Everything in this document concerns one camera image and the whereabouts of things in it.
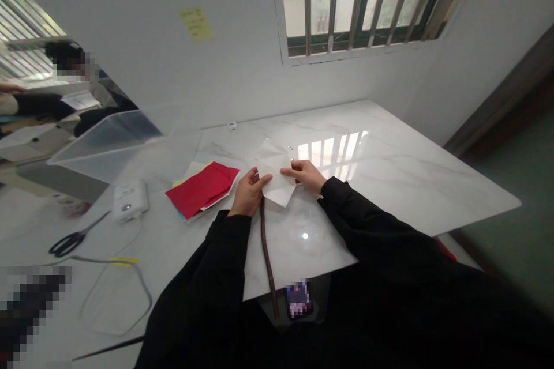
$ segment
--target brown strap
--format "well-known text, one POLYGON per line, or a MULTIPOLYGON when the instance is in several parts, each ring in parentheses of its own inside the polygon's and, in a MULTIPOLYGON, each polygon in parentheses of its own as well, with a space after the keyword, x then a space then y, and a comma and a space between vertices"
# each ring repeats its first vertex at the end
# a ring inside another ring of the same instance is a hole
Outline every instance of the brown strap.
POLYGON ((277 303, 277 293, 275 292, 275 283, 273 281, 273 273, 271 272, 271 263, 269 262, 269 253, 267 252, 267 241, 265 239, 265 197, 261 198, 260 217, 261 217, 261 247, 264 250, 265 267, 267 268, 267 277, 269 279, 269 288, 271 290, 271 299, 273 301, 273 314, 275 318, 278 319, 279 305, 277 303))

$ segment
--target yellow paper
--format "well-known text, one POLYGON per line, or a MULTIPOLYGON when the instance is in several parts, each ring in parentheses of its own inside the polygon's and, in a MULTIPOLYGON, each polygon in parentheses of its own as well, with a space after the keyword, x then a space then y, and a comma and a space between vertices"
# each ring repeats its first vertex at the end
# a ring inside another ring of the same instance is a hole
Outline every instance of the yellow paper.
MULTIPOLYGON (((208 164, 206 164, 206 165, 202 168, 202 170, 204 170, 206 167, 208 167, 208 166, 209 166, 210 164, 212 164, 212 163, 213 163, 213 161, 210 161, 208 164)), ((182 184, 185 183, 187 180, 188 180, 188 179, 179 180, 178 182, 173 183, 173 184, 171 185, 171 187, 173 188, 173 187, 177 187, 177 186, 179 186, 179 185, 182 185, 182 184)))
MULTIPOLYGON (((139 260, 137 258, 125 258, 125 257, 117 257, 117 258, 110 258, 110 261, 127 261, 127 262, 134 262, 137 263, 139 260)), ((121 262, 121 263, 114 263, 113 265, 119 265, 119 266, 131 266, 130 264, 121 262)))
POLYGON ((195 41, 200 42, 215 37, 208 18, 200 6, 183 10, 180 12, 180 15, 183 19, 183 23, 185 23, 186 28, 195 41))

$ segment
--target phone screen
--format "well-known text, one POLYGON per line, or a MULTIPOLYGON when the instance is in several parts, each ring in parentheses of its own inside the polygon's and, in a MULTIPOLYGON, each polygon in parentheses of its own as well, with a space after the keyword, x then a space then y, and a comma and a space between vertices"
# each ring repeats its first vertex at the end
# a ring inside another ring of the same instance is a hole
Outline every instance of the phone screen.
POLYGON ((313 301, 308 288, 308 283, 301 281, 286 286, 287 310, 291 320, 311 314, 313 301))

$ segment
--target scissors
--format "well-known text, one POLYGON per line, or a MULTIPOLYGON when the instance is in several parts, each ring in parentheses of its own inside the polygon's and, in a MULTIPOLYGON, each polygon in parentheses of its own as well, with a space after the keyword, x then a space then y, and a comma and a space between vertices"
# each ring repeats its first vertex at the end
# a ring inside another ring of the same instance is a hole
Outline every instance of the scissors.
POLYGON ((90 231, 92 228, 94 228, 98 222, 100 222, 102 219, 104 219, 108 213, 111 211, 108 210, 105 214, 100 216, 97 220, 95 220, 93 223, 91 223, 89 226, 84 228, 82 231, 74 232, 72 234, 69 234, 68 236, 60 239, 57 241, 52 248, 49 249, 49 254, 54 254, 56 258, 61 258, 64 255, 67 255, 71 251, 73 251, 75 248, 77 248, 81 242, 84 241, 85 235, 90 231))

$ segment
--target transparent plastic box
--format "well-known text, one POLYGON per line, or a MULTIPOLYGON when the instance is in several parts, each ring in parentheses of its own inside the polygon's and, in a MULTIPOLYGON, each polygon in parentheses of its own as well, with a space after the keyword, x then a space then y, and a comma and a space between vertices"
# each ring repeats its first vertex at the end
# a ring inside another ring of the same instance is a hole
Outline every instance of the transparent plastic box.
POLYGON ((110 115, 51 157, 58 165, 112 183, 127 162, 145 145, 163 134, 140 111, 110 115))

